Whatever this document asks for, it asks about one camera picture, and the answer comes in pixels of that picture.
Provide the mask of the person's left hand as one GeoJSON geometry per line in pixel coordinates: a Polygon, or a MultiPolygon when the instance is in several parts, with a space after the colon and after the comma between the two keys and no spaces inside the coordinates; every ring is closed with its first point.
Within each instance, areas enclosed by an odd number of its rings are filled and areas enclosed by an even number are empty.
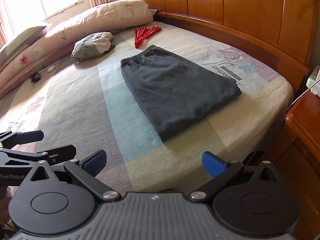
{"type": "Polygon", "coordinates": [[[12,196],[5,196],[0,199],[0,224],[3,225],[10,220],[9,216],[9,203],[12,199],[12,196]]]}

